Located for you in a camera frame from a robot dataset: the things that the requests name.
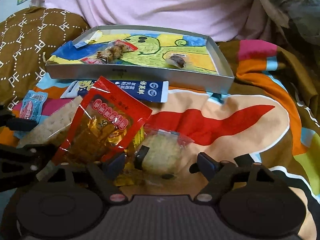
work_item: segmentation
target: screw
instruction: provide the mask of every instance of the screw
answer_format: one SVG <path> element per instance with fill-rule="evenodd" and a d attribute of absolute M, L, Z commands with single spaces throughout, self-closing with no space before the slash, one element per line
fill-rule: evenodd
<path fill-rule="evenodd" d="M 110 196 L 110 200 L 111 200 L 112 202 L 120 203 L 120 202 L 125 201 L 125 195 L 122 195 L 122 194 L 112 194 L 112 195 Z"/>
<path fill-rule="evenodd" d="M 199 194 L 199 195 L 197 196 L 197 200 L 198 200 L 198 201 L 201 201 L 201 202 L 209 202 L 209 201 L 212 200 L 212 196 L 211 196 L 210 194 L 206 194 L 206 193 L 204 193 L 204 194 Z"/>
<path fill-rule="evenodd" d="M 38 167 L 35 166 L 35 165 L 31 165 L 31 166 L 30 166 L 30 169 L 31 169 L 32 171 L 36 171 L 36 170 L 38 170 Z"/>

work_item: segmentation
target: clear plastic packaging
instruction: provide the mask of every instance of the clear plastic packaging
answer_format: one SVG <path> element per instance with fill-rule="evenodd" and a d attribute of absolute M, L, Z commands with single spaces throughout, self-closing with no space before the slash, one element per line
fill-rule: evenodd
<path fill-rule="evenodd" d="M 127 149 L 152 110 L 100 77 L 78 107 L 55 164 L 106 161 Z"/>
<path fill-rule="evenodd" d="M 93 55 L 82 58 L 81 61 L 89 64 L 111 64 L 120 59 L 124 53 L 137 49 L 126 41 L 110 41 L 101 45 Z"/>
<path fill-rule="evenodd" d="M 190 138 L 172 131 L 145 127 L 145 139 L 134 155 L 134 167 L 143 171 L 145 182 L 158 183 L 158 179 L 176 179 L 183 167 L 181 162 Z"/>
<path fill-rule="evenodd" d="M 45 143 L 52 143 L 57 147 L 60 146 L 68 134 L 71 122 L 81 101 L 82 97 L 78 96 L 65 104 L 24 136 L 17 147 Z"/>
<path fill-rule="evenodd" d="M 165 61 L 169 65 L 173 65 L 177 68 L 180 69 L 187 69 L 191 68 L 191 61 L 189 60 L 189 57 L 187 54 L 182 54 L 182 53 L 170 53 L 166 56 Z"/>

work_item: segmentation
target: red snack bag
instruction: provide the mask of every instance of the red snack bag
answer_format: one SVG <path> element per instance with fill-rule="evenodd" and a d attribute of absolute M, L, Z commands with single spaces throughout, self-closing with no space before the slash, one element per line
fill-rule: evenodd
<path fill-rule="evenodd" d="M 68 136 L 52 161 L 106 161 L 126 149 L 152 110 L 100 77 L 78 107 Z"/>

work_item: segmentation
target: person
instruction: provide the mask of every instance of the person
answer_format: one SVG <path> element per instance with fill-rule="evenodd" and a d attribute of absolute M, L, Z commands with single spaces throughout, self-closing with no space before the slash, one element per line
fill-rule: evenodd
<path fill-rule="evenodd" d="M 150 25 L 186 30 L 213 40 L 267 40 L 267 15 L 259 0 L 43 0 L 97 25 Z"/>

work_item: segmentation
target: colorful blanket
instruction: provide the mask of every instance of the colorful blanket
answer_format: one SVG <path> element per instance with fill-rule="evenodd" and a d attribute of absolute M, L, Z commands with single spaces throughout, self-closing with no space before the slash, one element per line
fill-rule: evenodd
<path fill-rule="evenodd" d="M 127 194 L 190 194 L 207 181 L 188 168 L 199 152 L 217 161 L 262 162 L 286 181 L 305 203 L 307 216 L 299 235 L 317 238 L 320 229 L 320 125 L 316 118 L 318 93 L 303 65 L 291 53 L 260 40 L 219 43 L 235 75 L 229 94 L 218 95 L 171 87 L 168 101 L 149 104 L 148 123 L 175 130 L 194 140 L 181 160 L 183 182 L 162 186 L 125 186 Z M 70 84 L 46 74 L 35 87 L 49 99 L 43 119 L 67 103 L 59 99 Z M 18 114 L 20 105 L 13 109 Z M 5 129 L 0 143 L 17 145 Z"/>

